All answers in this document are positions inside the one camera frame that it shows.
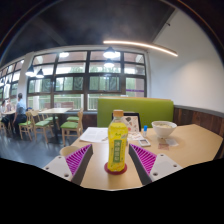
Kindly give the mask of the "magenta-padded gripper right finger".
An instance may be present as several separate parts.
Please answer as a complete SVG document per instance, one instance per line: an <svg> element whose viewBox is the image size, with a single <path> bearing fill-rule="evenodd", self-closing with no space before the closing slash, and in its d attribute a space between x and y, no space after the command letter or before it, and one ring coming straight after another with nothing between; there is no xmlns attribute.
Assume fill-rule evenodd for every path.
<svg viewBox="0 0 224 224"><path fill-rule="evenodd" d="M134 144L129 145L129 155L133 160L143 185L147 185L182 169L178 163L166 154L160 153L156 155Z"/></svg>

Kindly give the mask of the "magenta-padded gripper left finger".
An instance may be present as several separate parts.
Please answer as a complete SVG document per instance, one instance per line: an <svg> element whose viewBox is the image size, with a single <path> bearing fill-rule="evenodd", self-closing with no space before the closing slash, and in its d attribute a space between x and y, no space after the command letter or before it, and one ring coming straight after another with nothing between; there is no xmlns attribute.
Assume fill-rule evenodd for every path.
<svg viewBox="0 0 224 224"><path fill-rule="evenodd" d="M80 185L92 155L91 144L81 148L66 146L61 149L59 156L56 156L44 167L44 170Z"/></svg>

